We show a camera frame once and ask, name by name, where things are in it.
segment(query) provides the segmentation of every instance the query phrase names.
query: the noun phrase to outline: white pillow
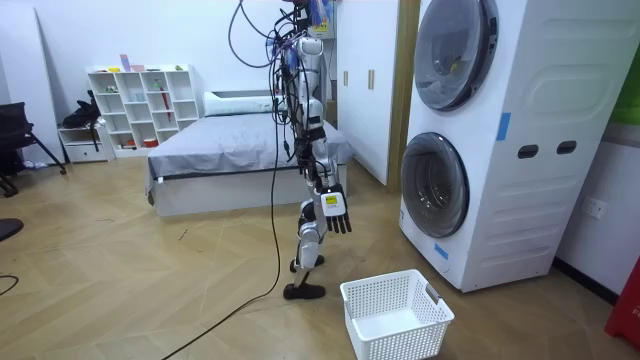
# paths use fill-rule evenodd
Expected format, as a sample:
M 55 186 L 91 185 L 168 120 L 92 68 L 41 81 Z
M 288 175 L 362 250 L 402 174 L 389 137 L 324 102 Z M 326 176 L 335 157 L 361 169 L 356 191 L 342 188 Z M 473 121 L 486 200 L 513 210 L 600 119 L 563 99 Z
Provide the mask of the white pillow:
M 202 97 L 204 116 L 267 113 L 273 109 L 271 96 L 219 97 L 213 92 L 205 92 Z

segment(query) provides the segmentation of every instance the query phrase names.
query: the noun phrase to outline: white drawer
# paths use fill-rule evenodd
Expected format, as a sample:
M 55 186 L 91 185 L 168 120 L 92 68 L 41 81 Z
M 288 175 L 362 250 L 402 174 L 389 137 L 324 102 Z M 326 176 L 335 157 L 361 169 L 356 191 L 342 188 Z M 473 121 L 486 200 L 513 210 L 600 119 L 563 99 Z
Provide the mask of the white drawer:
M 67 149 L 67 155 L 69 155 L 69 160 L 71 160 L 72 163 L 107 160 L 105 153 L 102 150 L 102 144 L 98 144 L 98 149 L 100 149 L 100 151 L 96 151 L 96 147 L 93 144 L 92 145 L 67 145 L 66 149 Z

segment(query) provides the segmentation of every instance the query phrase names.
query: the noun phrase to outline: white laundry basket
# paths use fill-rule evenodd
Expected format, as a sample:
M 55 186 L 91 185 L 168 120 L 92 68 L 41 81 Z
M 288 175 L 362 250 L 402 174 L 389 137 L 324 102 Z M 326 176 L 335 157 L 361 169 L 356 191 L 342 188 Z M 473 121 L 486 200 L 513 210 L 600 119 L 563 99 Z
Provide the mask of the white laundry basket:
M 347 331 L 358 360 L 412 360 L 438 355 L 454 318 L 417 270 L 351 281 L 340 285 L 340 291 Z

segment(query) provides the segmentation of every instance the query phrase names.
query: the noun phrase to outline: power outlet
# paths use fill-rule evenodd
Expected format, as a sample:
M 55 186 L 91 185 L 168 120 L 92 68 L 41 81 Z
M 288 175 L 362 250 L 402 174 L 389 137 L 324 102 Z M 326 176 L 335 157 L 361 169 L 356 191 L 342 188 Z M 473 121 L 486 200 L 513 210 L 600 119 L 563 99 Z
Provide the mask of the power outlet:
M 590 196 L 585 196 L 584 201 L 582 202 L 582 212 L 598 220 L 602 218 L 606 208 L 606 202 L 594 199 Z

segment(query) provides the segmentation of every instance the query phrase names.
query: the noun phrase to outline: basket handle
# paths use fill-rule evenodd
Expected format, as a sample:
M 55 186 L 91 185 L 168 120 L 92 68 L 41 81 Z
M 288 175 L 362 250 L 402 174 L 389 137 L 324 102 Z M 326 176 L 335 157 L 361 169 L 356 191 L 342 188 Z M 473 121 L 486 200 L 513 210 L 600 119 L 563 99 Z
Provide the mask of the basket handle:
M 429 295 L 436 304 L 440 302 L 440 299 L 442 299 L 436 289 L 431 286 L 431 284 L 427 283 L 427 286 L 425 286 L 425 290 L 427 290 L 427 295 Z

